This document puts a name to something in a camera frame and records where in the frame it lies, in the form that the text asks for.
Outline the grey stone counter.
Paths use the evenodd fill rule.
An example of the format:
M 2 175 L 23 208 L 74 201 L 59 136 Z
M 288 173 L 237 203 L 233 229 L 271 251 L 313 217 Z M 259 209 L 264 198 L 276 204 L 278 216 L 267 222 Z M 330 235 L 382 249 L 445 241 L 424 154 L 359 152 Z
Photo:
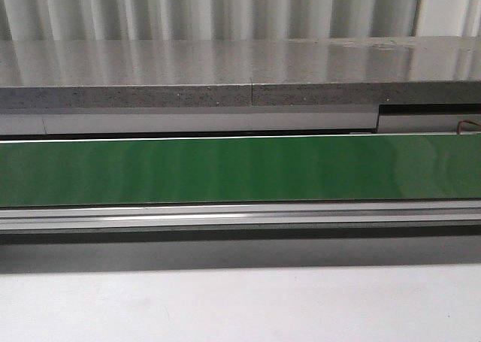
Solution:
M 477 104 L 480 40 L 4 41 L 4 109 Z

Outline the green conveyor belt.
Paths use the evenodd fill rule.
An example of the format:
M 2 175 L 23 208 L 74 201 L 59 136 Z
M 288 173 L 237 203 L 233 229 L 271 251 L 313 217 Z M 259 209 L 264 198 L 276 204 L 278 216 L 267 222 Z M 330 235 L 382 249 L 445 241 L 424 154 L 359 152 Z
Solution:
M 8 141 L 4 207 L 480 196 L 480 136 Z

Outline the white pleated curtain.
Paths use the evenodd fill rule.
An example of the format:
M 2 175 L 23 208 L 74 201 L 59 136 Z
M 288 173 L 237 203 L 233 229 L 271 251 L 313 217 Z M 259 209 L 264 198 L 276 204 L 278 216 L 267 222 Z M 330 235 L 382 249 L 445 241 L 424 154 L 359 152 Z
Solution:
M 480 0 L 1 0 L 6 41 L 479 34 Z

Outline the aluminium conveyor frame rail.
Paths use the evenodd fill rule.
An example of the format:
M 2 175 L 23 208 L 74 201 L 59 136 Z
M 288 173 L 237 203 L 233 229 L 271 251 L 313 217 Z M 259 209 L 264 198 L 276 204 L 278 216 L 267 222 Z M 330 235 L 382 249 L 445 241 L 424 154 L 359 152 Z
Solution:
M 478 200 L 349 201 L 177 206 L 46 207 L 1 211 L 3 232 L 20 230 L 178 227 L 207 225 L 355 225 L 375 222 L 480 221 Z

